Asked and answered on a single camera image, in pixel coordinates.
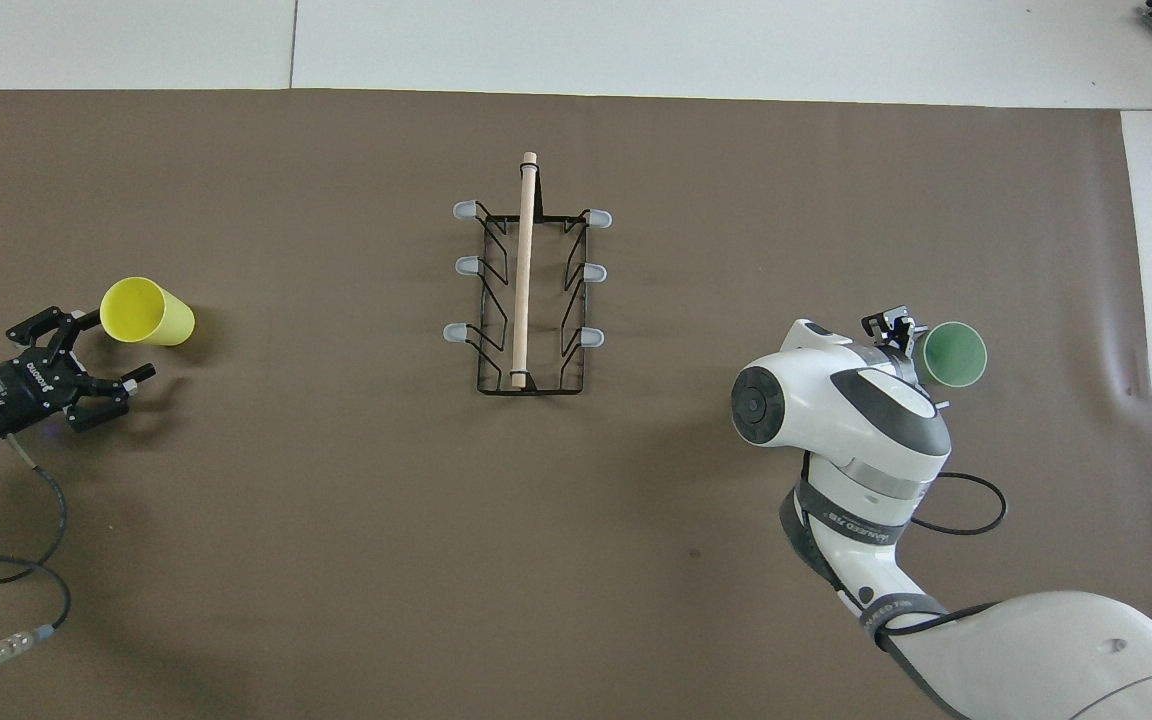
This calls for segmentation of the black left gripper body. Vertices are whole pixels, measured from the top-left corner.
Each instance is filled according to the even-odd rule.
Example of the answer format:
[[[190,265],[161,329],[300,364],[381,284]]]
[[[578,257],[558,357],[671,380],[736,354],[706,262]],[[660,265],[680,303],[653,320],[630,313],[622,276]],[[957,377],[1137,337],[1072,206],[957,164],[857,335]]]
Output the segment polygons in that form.
[[[79,397],[79,364],[68,351],[51,357],[26,348],[0,363],[0,437],[32,427]]]

